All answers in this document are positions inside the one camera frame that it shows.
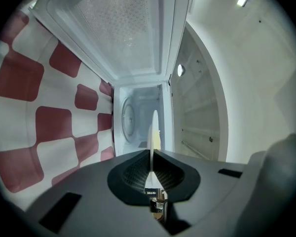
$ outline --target open microwave door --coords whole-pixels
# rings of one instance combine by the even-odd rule
[[[112,85],[169,80],[188,0],[38,0],[36,18]]]

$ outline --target black rectangular slot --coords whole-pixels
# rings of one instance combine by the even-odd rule
[[[66,193],[39,223],[57,234],[80,198],[81,195],[79,194],[70,192]]]
[[[218,171],[218,173],[226,175],[226,176],[236,177],[236,178],[240,178],[240,176],[242,175],[242,172],[230,170],[230,169],[225,169],[225,168],[220,169]]]

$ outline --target round white light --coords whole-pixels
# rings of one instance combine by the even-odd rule
[[[183,76],[185,73],[185,67],[182,66],[181,64],[178,65],[178,76]]]

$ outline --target black hole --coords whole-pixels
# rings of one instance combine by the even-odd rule
[[[79,194],[66,193],[39,223],[57,234],[80,198]]]
[[[226,175],[226,176],[236,177],[236,178],[240,178],[240,176],[242,175],[242,172],[230,170],[230,169],[225,169],[225,168],[220,169],[218,171],[218,173]]]

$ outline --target red and white checkered cloth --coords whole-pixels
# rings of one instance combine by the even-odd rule
[[[114,157],[112,88],[27,10],[0,36],[0,188],[21,209]]]

